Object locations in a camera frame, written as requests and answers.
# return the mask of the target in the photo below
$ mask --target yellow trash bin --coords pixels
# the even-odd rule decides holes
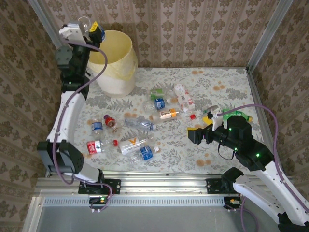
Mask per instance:
[[[108,65],[97,79],[99,86],[112,98],[128,95],[135,87],[135,71],[138,64],[130,37],[120,31],[107,30],[100,49],[105,52]],[[101,53],[90,52],[89,68],[99,73],[104,64],[105,58]]]

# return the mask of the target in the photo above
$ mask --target floral tablecloth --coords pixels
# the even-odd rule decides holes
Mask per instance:
[[[147,100],[147,90],[152,88],[172,88],[181,83],[188,87],[196,104],[195,120],[181,114],[176,120],[165,121],[158,125],[153,134],[160,153],[139,164],[131,164],[128,157],[115,148],[106,156],[89,155],[86,143],[92,141],[90,119],[109,114],[123,124],[125,116],[149,118],[150,114],[142,109],[142,102]],[[218,144],[193,144],[187,138],[187,127],[202,127],[201,108],[218,105],[221,108],[235,108],[253,103],[245,68],[138,68],[136,87],[126,97],[110,98],[102,92],[96,82],[90,86],[86,104],[79,115],[74,135],[75,146],[84,154],[85,161],[96,168],[109,171],[150,171],[195,174],[222,174],[230,167],[237,167],[245,173],[248,170],[239,164],[236,158],[225,160],[218,155]],[[254,108],[245,108],[243,112],[253,117],[253,137],[262,141],[262,134]],[[120,141],[140,136],[144,131],[123,126],[120,133],[105,137]],[[232,151],[220,148],[220,154],[230,158]]]

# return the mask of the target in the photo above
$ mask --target bottle label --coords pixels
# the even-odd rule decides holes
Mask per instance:
[[[90,141],[87,143],[88,152],[90,155],[96,154],[102,151],[100,140]]]
[[[141,145],[140,145],[139,139],[135,137],[135,138],[120,142],[119,147],[120,147],[121,153],[123,155],[127,155],[129,153],[132,153],[140,149]]]
[[[161,110],[163,108],[165,108],[165,102],[163,100],[163,98],[157,98],[154,100],[155,103],[155,107],[157,110]]]
[[[150,91],[150,99],[154,100],[156,98],[163,97],[163,89],[157,88]]]
[[[140,149],[140,152],[141,152],[141,155],[143,156],[144,160],[148,160],[153,156],[153,153],[152,153],[149,146],[142,147]]]
[[[91,130],[95,131],[95,130],[102,130],[103,129],[103,125],[101,122],[94,122],[91,124]]]
[[[175,109],[165,110],[160,112],[160,119],[167,119],[170,117],[176,117]]]

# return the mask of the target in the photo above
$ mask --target patterned wallpaper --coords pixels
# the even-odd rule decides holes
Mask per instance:
[[[246,66],[278,0],[43,0],[61,27],[85,15],[133,41],[141,67]]]
[[[0,231],[22,229],[59,106],[55,48],[26,1],[0,0]]]
[[[309,199],[308,0],[294,0],[253,76],[262,103],[278,117],[282,165]],[[268,121],[274,130],[273,119]]]

